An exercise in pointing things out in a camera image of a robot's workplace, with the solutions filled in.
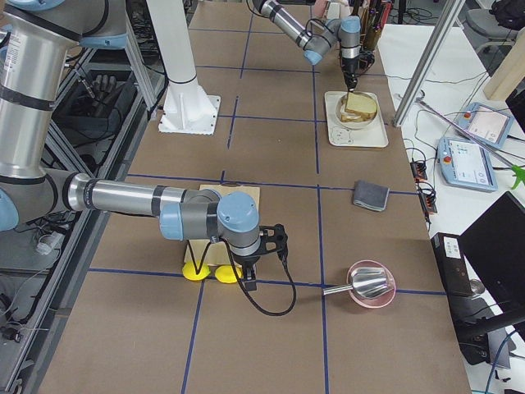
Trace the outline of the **bread slice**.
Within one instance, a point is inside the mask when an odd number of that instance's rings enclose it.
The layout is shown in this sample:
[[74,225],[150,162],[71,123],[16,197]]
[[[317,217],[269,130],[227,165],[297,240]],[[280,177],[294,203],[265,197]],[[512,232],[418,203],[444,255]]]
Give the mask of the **bread slice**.
[[377,113],[377,103],[366,94],[348,92],[346,95],[345,111],[362,117],[371,117]]

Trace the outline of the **metal scoop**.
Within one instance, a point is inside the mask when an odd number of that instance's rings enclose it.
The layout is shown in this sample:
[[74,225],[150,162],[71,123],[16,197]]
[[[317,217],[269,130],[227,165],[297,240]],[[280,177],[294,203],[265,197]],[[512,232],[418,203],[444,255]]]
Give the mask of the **metal scoop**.
[[393,290],[393,284],[384,268],[361,267],[350,273],[347,284],[326,288],[322,294],[328,296],[349,291],[360,299],[373,300]]

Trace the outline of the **white pedestal column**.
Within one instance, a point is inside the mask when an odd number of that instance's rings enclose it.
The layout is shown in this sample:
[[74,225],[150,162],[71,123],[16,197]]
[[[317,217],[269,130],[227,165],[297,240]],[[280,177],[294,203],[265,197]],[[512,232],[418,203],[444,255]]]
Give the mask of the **white pedestal column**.
[[198,81],[183,2],[152,0],[147,5],[168,82],[159,130],[212,135],[221,98],[208,95]]

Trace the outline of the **aluminium frame post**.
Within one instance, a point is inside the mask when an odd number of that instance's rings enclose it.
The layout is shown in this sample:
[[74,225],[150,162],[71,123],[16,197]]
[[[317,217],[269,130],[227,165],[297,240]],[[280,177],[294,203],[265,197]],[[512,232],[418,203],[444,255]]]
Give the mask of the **aluminium frame post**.
[[432,63],[441,50],[465,2],[465,0],[449,0],[446,2],[395,113],[393,126],[400,127],[404,123],[409,109],[415,103],[416,96],[427,78]]

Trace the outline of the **yellow lemon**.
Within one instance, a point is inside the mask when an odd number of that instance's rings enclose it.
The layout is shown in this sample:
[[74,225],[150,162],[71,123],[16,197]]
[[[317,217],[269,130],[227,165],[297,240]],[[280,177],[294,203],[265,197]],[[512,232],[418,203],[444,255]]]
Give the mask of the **yellow lemon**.
[[216,268],[215,277],[221,283],[236,283],[242,278],[242,270],[235,265],[233,267],[222,265]]
[[205,263],[186,262],[182,268],[182,274],[187,280],[198,282],[211,274],[210,267]]

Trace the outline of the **teach pendant far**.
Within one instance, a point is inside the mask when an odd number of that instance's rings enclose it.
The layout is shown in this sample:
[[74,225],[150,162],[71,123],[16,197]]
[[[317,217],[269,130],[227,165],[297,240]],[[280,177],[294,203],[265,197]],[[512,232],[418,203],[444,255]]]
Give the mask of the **teach pendant far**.
[[496,149],[503,147],[514,123],[514,117],[505,110],[479,102],[470,103],[455,120],[459,126]]

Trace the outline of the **pink bowl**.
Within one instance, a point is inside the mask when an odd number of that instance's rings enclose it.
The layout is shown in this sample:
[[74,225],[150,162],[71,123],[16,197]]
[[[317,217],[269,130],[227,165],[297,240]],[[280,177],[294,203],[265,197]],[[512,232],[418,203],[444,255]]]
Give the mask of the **pink bowl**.
[[352,276],[354,274],[354,271],[358,268],[382,268],[385,270],[386,277],[387,277],[387,284],[388,284],[388,292],[385,294],[382,294],[378,296],[377,298],[373,299],[367,299],[363,298],[354,291],[349,291],[349,295],[352,298],[353,301],[355,301],[358,305],[361,305],[362,307],[369,308],[369,309],[379,309],[382,307],[387,306],[390,304],[393,299],[395,298],[395,292],[396,292],[396,284],[395,279],[390,270],[384,266],[381,263],[378,263],[374,260],[360,260],[356,263],[354,263],[347,272],[347,282],[350,283]]

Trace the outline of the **brown wine bottle front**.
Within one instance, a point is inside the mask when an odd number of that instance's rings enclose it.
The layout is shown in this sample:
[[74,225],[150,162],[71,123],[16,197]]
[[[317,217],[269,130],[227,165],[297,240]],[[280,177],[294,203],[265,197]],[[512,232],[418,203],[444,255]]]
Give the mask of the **brown wine bottle front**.
[[381,24],[381,1],[366,1],[363,5],[362,15],[362,51],[375,51],[377,46],[377,34]]

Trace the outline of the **wooden cutting board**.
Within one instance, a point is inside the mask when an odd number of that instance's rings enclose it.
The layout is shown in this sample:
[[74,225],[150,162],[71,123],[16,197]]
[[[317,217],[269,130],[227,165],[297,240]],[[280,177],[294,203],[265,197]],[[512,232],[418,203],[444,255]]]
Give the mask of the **wooden cutting board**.
[[[200,186],[200,190],[212,190],[216,194],[221,196],[221,200],[224,200],[225,197],[232,195],[234,193],[243,193],[248,195],[253,201],[252,211],[255,212],[255,218],[259,219],[258,212],[258,203],[260,197],[260,189],[258,187],[251,186],[220,186],[220,185],[204,185]],[[210,239],[197,239],[188,241],[186,246],[184,263],[192,263],[191,254],[189,248],[192,247],[194,251],[194,257],[196,258],[196,263],[200,264],[201,256],[204,252],[204,249]],[[210,267],[218,267],[223,265],[229,265],[229,260],[227,257],[227,252],[224,245],[210,245],[208,253],[204,258],[204,263]]]

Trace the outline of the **black monitor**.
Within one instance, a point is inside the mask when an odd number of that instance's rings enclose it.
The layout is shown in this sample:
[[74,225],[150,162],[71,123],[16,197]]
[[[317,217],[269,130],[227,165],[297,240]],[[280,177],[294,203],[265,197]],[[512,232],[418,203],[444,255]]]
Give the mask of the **black monitor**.
[[511,192],[473,222],[459,244],[496,301],[524,305],[524,206]]

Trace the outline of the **teach pendant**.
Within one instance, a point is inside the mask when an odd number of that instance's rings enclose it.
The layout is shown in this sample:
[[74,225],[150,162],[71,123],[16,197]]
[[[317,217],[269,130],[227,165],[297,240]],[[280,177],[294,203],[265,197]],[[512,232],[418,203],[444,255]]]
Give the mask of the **teach pendant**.
[[437,153],[441,174],[448,185],[482,192],[498,190],[488,151],[479,144],[442,137]]
[[514,123],[514,117],[505,110],[479,102],[470,103],[455,120],[459,126],[496,149],[503,147]]

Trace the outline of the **bottom toast slice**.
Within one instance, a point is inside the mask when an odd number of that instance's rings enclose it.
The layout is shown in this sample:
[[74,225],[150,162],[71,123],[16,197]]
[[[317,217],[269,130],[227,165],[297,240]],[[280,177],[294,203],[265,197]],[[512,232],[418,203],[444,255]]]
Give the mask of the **bottom toast slice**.
[[340,120],[342,122],[368,122],[372,121],[376,115],[377,112],[347,112],[343,108],[340,109]]

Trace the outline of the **cream rectangular tray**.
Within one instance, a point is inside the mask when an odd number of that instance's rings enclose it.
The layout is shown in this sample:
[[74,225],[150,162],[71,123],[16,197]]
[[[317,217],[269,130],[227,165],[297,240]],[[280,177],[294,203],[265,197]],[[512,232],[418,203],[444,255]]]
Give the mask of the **cream rectangular tray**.
[[370,92],[357,92],[357,94],[366,95],[373,100],[376,104],[375,111],[347,112],[346,92],[325,93],[327,134],[330,144],[352,148],[385,148],[389,140],[377,96]]

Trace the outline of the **teach pendant near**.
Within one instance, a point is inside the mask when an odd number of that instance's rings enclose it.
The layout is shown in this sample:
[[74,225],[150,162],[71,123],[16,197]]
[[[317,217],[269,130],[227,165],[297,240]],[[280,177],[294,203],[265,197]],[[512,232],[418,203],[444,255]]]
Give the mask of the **teach pendant near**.
[[441,174],[448,185],[482,192],[498,190],[488,151],[479,144],[442,137],[437,153]]

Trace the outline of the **yellow lemon right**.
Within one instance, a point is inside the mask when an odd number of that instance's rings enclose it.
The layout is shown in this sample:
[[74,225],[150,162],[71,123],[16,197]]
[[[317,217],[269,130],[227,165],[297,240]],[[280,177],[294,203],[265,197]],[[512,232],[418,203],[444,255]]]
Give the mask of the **yellow lemon right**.
[[215,277],[221,283],[236,283],[242,278],[242,270],[235,265],[233,267],[222,265],[216,268]]

